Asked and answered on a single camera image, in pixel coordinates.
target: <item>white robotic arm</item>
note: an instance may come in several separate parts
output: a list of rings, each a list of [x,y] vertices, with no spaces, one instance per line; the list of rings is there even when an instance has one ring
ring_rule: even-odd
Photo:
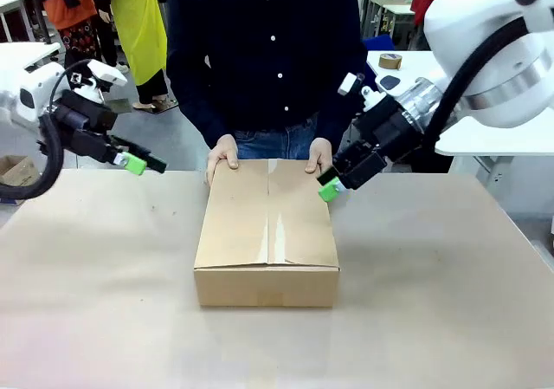
[[[393,97],[361,88],[364,113],[354,122],[360,139],[319,177],[331,201],[357,189],[417,148],[433,150],[455,115],[484,125],[514,127],[531,120],[554,97],[554,0],[435,0],[425,35],[442,70]],[[363,76],[349,75],[341,94],[357,94]]]
[[[72,90],[67,75],[85,63],[93,77],[72,73]],[[47,164],[33,185],[0,183],[0,198],[35,198],[46,192],[60,174],[64,150],[121,166],[137,175],[146,167],[165,171],[165,163],[151,156],[147,149],[108,134],[117,114],[104,104],[100,89],[126,84],[126,78],[117,69],[86,60],[67,70],[50,63],[32,73],[12,71],[3,77],[6,76],[18,82],[4,81],[0,89],[0,122],[7,120],[37,136]]]

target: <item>navy button-up shirt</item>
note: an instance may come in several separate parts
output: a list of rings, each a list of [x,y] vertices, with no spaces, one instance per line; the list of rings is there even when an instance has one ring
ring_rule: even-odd
[[[171,88],[210,147],[319,113],[316,137],[336,150],[357,111],[338,87],[364,72],[357,0],[168,2]]]

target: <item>tape roll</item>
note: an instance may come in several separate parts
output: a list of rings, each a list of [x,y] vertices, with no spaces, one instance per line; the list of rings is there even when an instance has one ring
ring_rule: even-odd
[[[402,56],[399,54],[381,54],[379,67],[388,70],[399,70],[402,65]]]

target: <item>person in yellow skirt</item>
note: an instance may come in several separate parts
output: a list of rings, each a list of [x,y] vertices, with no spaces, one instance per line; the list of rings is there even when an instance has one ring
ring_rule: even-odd
[[[136,109],[161,113],[177,105],[169,99],[164,69],[167,36],[158,2],[166,0],[103,0],[112,6],[121,48],[138,90]],[[101,17],[109,13],[99,11]]]

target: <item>yellow-green fabric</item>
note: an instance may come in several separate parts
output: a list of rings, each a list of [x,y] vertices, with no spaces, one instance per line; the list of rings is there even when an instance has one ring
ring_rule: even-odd
[[[145,84],[165,68],[167,57],[158,0],[112,0],[112,12],[135,84]]]

